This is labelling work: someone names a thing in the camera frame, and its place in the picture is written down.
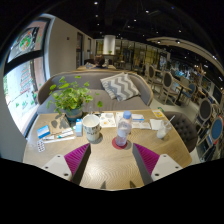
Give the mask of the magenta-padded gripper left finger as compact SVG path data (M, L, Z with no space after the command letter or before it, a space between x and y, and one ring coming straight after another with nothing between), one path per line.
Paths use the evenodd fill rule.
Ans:
M57 154L42 169L79 185L90 154L91 145L87 143L65 156Z

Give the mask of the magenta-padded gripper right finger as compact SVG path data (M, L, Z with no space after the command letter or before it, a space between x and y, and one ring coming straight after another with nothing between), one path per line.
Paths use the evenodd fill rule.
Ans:
M182 169L168 154L158 155L139 144L133 144L132 152L145 185Z

